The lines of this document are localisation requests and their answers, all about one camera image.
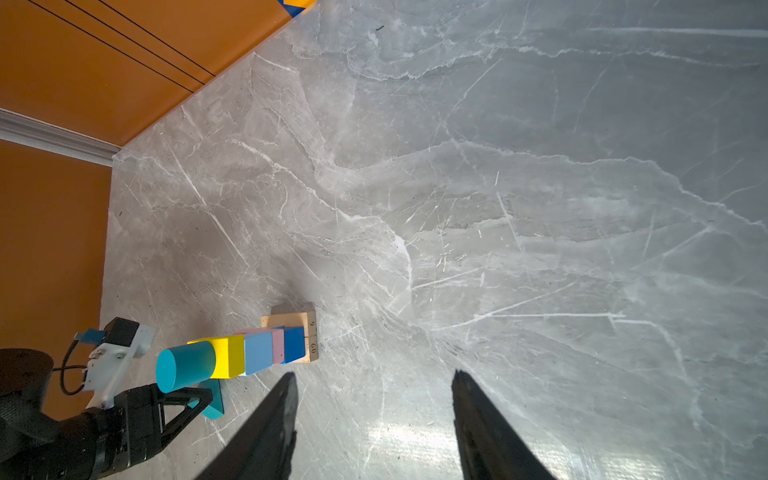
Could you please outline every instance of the orange surface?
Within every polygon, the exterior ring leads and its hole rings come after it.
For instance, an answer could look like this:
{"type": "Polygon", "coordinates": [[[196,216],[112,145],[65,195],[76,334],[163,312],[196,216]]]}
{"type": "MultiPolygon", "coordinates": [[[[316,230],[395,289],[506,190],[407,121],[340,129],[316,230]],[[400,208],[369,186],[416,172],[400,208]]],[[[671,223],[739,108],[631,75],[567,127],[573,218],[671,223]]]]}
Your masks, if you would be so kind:
{"type": "Polygon", "coordinates": [[[0,108],[119,146],[290,20],[277,0],[69,1],[0,2],[0,108]]]}
{"type": "MultiPolygon", "coordinates": [[[[98,328],[111,169],[0,141],[0,348],[61,364],[76,332],[98,328]]],[[[70,364],[85,364],[78,346],[70,364]]],[[[67,374],[74,389],[79,370],[67,374]]],[[[65,396],[58,374],[43,411],[76,415],[91,393],[65,396]]]]}

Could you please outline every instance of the gray marble tabletop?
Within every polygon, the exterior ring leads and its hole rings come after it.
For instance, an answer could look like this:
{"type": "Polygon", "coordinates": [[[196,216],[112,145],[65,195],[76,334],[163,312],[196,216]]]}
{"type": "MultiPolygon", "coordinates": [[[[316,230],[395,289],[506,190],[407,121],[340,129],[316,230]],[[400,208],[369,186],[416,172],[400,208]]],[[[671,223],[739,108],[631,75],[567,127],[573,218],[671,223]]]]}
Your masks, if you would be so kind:
{"type": "Polygon", "coordinates": [[[102,322],[317,311],[121,478],[193,478],[286,371],[293,476],[460,478],[470,372],[560,480],[768,478],[768,8],[319,0],[132,141],[102,322]]]}

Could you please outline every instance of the teal cylinder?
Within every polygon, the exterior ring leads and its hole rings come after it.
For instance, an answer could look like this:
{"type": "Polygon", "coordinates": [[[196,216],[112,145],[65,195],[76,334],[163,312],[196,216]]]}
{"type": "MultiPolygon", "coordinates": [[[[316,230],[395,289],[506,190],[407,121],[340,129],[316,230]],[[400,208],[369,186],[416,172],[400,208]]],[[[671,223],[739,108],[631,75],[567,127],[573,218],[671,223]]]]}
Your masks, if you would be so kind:
{"type": "Polygon", "coordinates": [[[163,350],[155,377],[162,393],[170,393],[208,380],[216,368],[214,346],[205,340],[163,350]]]}

